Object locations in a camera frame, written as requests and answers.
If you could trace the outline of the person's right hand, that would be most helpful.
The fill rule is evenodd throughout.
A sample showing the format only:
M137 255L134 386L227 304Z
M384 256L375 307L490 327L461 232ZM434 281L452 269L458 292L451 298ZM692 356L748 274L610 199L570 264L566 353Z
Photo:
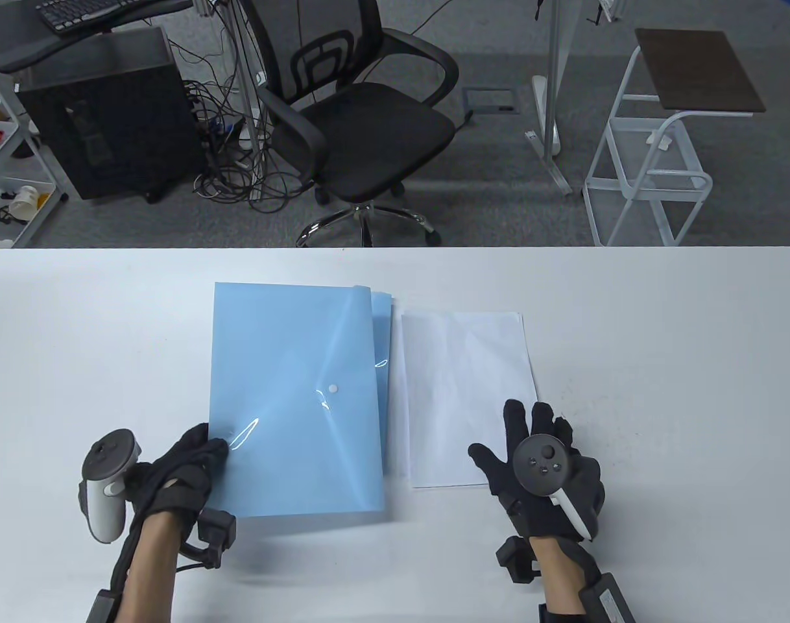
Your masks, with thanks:
M596 459L573 446L573 428L546 402L525 406L510 398L503 408L507 460L482 444L471 444L470 459L486 476L520 537L563 537L591 541L599 533L606 498Z

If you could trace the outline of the person's left hand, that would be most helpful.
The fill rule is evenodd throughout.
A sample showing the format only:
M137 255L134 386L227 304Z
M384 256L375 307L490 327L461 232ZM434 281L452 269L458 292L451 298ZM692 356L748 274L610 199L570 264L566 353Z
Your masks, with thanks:
M190 428L154 462L139 462L125 474L127 499L143 521L172 513L191 530L210 498L212 472L227 460L225 439L211 438L208 423Z

